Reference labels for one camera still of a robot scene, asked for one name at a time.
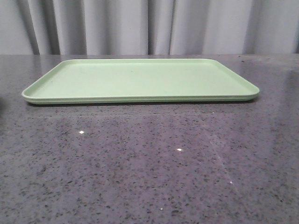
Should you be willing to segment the grey pleated curtain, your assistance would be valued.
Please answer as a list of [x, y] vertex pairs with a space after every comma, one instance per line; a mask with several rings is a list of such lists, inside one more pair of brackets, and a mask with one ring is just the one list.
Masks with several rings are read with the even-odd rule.
[[296, 0], [3, 0], [3, 55], [299, 51]]

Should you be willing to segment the light green plastic tray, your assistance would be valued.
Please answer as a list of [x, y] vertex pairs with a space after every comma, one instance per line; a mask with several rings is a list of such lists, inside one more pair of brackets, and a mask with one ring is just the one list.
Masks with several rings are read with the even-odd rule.
[[73, 59], [23, 92], [32, 104], [248, 101], [259, 88], [212, 59]]

